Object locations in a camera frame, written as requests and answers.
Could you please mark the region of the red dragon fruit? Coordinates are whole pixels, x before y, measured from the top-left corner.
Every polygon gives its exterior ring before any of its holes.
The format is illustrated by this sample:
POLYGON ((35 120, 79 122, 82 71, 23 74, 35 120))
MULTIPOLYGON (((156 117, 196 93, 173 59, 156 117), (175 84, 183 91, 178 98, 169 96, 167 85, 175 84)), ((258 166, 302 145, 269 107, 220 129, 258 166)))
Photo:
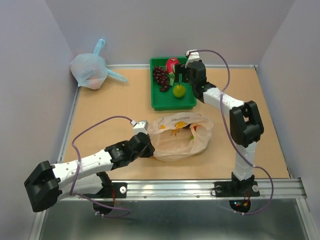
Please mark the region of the red dragon fruit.
POLYGON ((180 64, 180 62, 176 57, 169 58, 165 64, 165 72, 169 77, 169 85, 171 87, 173 87, 176 80, 179 79, 178 77, 176 77, 176 70, 175 70, 175 66, 178 64, 180 64))

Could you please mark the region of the dark red grape bunch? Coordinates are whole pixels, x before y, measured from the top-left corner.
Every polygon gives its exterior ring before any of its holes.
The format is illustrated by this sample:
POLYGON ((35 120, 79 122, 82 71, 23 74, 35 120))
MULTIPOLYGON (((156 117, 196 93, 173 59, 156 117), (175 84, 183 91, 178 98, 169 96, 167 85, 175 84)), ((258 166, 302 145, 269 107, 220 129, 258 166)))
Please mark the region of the dark red grape bunch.
POLYGON ((153 79, 160 86, 160 92, 167 92, 170 88, 169 78, 164 68, 155 66, 152 70, 153 79))

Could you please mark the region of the green pear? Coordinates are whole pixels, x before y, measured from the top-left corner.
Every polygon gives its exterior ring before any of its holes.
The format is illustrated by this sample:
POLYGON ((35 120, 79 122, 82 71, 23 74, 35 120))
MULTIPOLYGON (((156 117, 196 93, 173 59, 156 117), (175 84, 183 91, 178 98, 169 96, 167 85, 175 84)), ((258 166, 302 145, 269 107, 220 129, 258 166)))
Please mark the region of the green pear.
POLYGON ((172 90, 173 96, 180 99, 186 94, 186 87, 183 84, 176 84, 172 90))

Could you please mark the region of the orange plastic bag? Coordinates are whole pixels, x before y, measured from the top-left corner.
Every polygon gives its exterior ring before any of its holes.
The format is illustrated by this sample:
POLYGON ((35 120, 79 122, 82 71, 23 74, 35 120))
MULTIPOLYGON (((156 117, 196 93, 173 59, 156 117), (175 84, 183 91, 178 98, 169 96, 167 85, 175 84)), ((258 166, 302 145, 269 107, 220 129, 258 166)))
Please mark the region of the orange plastic bag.
POLYGON ((209 117, 195 112, 178 112, 153 121, 148 134, 154 158, 175 162, 205 151, 213 126, 209 117))

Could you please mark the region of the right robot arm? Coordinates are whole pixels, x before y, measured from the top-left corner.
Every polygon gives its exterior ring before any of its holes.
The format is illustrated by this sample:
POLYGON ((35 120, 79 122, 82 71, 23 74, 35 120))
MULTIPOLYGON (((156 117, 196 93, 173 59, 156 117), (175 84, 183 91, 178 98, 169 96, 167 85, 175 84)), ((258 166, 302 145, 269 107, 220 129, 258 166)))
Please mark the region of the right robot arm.
POLYGON ((176 64, 174 81, 190 85, 196 99, 220 110, 227 136, 236 151, 235 166, 229 181, 216 181, 216 197, 244 197, 260 195, 253 173, 257 143, 264 126, 257 104, 241 101, 223 93, 207 81, 206 67, 201 60, 189 64, 176 64))

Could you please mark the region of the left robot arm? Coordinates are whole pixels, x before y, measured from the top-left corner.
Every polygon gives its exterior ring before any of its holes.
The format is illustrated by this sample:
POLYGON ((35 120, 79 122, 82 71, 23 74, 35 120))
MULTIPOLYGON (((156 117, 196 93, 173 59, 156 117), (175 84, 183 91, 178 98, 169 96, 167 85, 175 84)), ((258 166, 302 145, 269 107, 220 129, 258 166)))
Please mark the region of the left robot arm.
POLYGON ((140 132, 80 160, 57 164, 43 161, 24 182, 32 210, 38 213, 52 207, 63 196, 63 188, 71 187, 74 180, 126 167, 137 158, 153 156, 154 151, 150 137, 140 132))

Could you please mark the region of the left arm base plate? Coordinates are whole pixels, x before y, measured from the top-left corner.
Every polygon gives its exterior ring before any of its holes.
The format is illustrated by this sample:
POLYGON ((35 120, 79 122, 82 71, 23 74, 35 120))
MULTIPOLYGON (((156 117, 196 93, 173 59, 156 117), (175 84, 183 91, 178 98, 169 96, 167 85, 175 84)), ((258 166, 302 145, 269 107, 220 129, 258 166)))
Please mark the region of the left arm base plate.
POLYGON ((125 199, 127 186, 126 182, 112 182, 109 185, 100 183, 97 190, 93 190, 92 193, 87 190, 83 195, 91 199, 125 199))

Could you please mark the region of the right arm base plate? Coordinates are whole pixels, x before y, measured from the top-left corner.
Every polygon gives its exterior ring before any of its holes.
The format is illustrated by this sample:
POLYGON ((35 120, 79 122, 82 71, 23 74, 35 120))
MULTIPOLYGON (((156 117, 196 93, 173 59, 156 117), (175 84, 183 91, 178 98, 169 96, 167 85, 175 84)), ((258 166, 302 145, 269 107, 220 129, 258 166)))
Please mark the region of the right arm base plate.
POLYGON ((217 181, 210 194, 218 198, 259 197, 260 191, 255 192, 252 184, 237 184, 231 181, 217 181))

